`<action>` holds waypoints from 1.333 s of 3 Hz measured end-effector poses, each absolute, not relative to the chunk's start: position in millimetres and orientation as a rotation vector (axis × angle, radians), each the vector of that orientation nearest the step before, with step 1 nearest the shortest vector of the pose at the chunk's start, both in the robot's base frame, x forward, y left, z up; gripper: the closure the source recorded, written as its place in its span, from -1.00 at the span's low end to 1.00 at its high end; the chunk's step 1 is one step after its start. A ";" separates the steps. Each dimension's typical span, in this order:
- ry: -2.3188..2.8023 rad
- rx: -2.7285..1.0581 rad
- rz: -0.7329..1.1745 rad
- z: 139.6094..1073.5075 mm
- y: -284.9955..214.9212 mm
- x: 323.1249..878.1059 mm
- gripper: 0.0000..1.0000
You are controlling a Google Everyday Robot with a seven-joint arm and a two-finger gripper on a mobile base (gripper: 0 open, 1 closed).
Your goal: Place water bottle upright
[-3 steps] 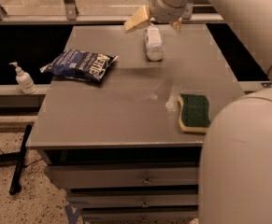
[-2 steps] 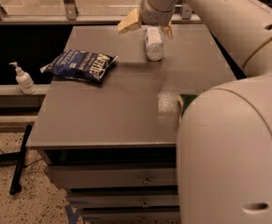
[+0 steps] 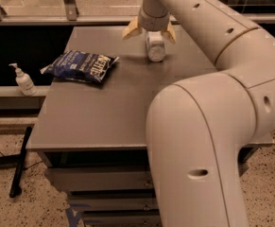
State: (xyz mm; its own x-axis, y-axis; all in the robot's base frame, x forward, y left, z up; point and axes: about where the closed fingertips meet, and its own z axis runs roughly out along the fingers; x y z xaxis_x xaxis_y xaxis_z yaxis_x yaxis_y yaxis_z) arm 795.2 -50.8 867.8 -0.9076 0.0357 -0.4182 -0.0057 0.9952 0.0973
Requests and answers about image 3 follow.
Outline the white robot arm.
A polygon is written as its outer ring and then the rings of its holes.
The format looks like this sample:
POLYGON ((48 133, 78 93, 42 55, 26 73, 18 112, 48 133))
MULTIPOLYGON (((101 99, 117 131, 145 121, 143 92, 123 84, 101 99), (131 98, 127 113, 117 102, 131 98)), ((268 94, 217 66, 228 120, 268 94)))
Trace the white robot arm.
POLYGON ((163 227, 249 227, 238 153, 275 130, 275 38, 218 0, 143 0, 124 29, 173 40, 176 18, 215 72, 152 100, 148 160, 163 227))

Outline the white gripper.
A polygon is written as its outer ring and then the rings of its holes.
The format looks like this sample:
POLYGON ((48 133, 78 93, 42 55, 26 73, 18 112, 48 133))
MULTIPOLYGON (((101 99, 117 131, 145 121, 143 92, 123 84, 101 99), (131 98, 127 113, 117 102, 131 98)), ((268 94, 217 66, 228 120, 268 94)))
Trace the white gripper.
POLYGON ((138 17, 134 17, 122 32, 122 39, 127 40, 131 37, 139 36, 142 28, 146 31, 161 31, 161 35, 174 44, 176 42, 176 33, 171 23, 169 15, 163 17, 153 17, 148 15, 143 9, 139 10, 138 17))

